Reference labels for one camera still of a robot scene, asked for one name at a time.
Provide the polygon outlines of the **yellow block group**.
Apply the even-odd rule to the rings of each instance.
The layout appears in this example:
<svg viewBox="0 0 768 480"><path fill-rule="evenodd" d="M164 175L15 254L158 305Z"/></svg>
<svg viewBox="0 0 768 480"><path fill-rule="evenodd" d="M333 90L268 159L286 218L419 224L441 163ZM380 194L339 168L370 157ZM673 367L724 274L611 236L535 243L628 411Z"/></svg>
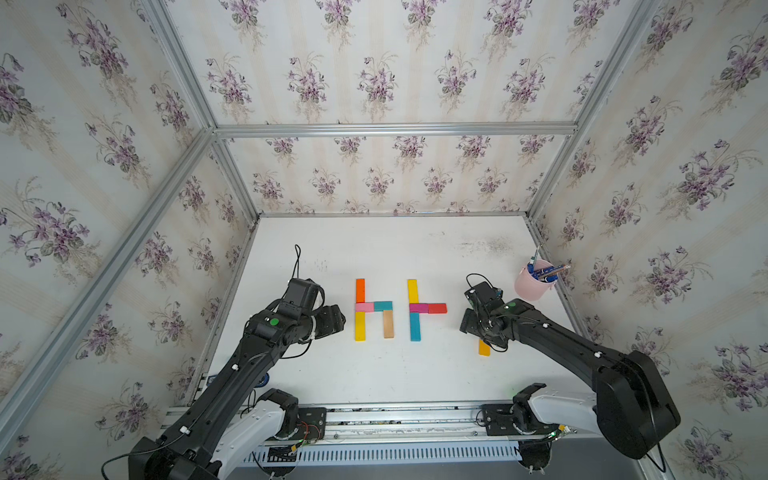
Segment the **yellow block group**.
<svg viewBox="0 0 768 480"><path fill-rule="evenodd" d="M408 292L408 302L410 304L418 304L419 292L418 292L418 282L416 279L407 280L407 292Z"/></svg>
<svg viewBox="0 0 768 480"><path fill-rule="evenodd" d="M366 313L356 312L354 316L354 339L356 342L366 340Z"/></svg>

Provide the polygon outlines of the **teal block group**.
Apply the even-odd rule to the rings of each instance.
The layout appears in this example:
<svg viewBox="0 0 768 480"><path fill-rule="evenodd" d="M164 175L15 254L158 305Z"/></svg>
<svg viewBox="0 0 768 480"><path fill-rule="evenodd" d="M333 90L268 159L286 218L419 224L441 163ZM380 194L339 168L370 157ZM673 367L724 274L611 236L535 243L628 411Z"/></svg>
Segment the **teal block group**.
<svg viewBox="0 0 768 480"><path fill-rule="evenodd" d="M420 314L417 312L409 313L409 331L410 331L410 340L412 342L421 341Z"/></svg>
<svg viewBox="0 0 768 480"><path fill-rule="evenodd" d="M392 311L392 310L393 310L393 303L391 301L376 301L374 303L375 312L385 312L385 311Z"/></svg>

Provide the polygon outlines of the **red block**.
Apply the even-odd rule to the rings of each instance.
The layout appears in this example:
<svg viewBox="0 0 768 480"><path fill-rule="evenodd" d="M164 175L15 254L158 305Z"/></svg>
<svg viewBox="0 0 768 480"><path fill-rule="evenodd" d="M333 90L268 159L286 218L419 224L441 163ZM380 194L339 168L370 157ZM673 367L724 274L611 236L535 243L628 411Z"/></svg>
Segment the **red block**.
<svg viewBox="0 0 768 480"><path fill-rule="evenodd" d="M432 303L428 305L428 313L430 315L446 314L447 312L448 308L445 303Z"/></svg>

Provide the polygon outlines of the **amber orange block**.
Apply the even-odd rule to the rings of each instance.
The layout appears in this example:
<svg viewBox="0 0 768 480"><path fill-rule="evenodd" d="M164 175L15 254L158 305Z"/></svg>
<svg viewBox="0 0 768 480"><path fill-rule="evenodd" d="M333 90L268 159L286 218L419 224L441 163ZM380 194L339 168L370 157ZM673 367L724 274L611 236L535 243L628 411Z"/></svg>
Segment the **amber orange block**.
<svg viewBox="0 0 768 480"><path fill-rule="evenodd" d="M482 340L478 341L478 354L484 357L489 357L491 354L490 346Z"/></svg>

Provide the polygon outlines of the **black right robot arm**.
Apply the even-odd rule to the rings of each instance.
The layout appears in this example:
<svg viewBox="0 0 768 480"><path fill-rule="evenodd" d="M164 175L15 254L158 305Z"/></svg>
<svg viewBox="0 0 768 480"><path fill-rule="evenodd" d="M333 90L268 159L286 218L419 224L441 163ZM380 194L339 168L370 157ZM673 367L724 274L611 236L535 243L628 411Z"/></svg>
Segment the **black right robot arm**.
<svg viewBox="0 0 768 480"><path fill-rule="evenodd" d="M533 384L514 398L516 428L524 434L540 424L597 431L618 452L639 460L681 423L681 416L654 361L597 344L549 319L532 304L506 302L502 290L484 281L470 287L460 325L493 349L518 342L544 354L583 381L588 400L546 394Z"/></svg>

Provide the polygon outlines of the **natural wood block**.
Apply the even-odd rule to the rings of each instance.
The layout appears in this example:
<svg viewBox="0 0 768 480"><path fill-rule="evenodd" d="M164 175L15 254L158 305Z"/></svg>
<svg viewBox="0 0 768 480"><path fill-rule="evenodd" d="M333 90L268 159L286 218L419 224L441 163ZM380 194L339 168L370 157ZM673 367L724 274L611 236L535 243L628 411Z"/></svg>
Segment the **natural wood block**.
<svg viewBox="0 0 768 480"><path fill-rule="evenodd" d="M392 310L385 310L382 312L382 325L383 325L383 337L385 339L393 339L395 337L394 330L394 317Z"/></svg>

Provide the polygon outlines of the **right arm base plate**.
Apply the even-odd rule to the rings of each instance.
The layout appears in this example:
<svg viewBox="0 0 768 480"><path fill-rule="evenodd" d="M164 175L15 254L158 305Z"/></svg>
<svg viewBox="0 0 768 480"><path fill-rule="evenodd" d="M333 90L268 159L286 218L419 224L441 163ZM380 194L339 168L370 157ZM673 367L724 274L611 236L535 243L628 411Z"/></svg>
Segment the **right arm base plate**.
<svg viewBox="0 0 768 480"><path fill-rule="evenodd" d="M554 438L563 432L559 424L540 421L530 407L515 403L483 404L475 423L487 436L543 436Z"/></svg>

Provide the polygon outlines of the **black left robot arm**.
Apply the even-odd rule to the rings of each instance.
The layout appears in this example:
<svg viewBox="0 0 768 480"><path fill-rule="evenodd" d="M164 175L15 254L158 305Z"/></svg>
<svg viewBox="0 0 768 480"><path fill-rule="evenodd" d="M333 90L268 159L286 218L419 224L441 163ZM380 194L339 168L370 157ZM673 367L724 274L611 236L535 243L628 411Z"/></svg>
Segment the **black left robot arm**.
<svg viewBox="0 0 768 480"><path fill-rule="evenodd" d="M271 389L253 411L242 405L294 344L343 330L340 308L325 302L323 288L293 278L283 296L246 322L225 366L201 396L158 438L142 438L127 456L131 479L225 479L259 442L296 429L298 400Z"/></svg>

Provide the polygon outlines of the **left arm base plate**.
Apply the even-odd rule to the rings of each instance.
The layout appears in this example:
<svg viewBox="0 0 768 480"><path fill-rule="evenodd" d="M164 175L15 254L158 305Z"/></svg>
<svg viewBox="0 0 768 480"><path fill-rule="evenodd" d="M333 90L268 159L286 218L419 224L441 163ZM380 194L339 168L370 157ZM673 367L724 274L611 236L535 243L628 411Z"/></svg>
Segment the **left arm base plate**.
<svg viewBox="0 0 768 480"><path fill-rule="evenodd" d="M328 410L325 407L291 407L285 412L283 423L269 441L298 443L315 442L325 437Z"/></svg>

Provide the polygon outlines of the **pink block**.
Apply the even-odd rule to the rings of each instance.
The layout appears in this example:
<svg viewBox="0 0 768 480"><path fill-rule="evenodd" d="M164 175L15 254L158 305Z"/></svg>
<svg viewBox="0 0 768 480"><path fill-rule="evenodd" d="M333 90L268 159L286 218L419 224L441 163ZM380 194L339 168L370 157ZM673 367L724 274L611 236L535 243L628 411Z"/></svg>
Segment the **pink block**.
<svg viewBox="0 0 768 480"><path fill-rule="evenodd" d="M355 304L355 312L372 313L375 312L374 302L360 302Z"/></svg>

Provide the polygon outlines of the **magenta block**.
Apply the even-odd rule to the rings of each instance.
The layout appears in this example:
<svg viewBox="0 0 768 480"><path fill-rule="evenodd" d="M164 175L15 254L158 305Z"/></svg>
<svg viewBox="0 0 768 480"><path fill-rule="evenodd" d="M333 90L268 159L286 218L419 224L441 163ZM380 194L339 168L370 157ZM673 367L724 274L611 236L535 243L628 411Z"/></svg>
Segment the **magenta block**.
<svg viewBox="0 0 768 480"><path fill-rule="evenodd" d="M429 304L424 303L411 303L409 305L409 312L410 313L418 313L418 314L428 314L430 310Z"/></svg>

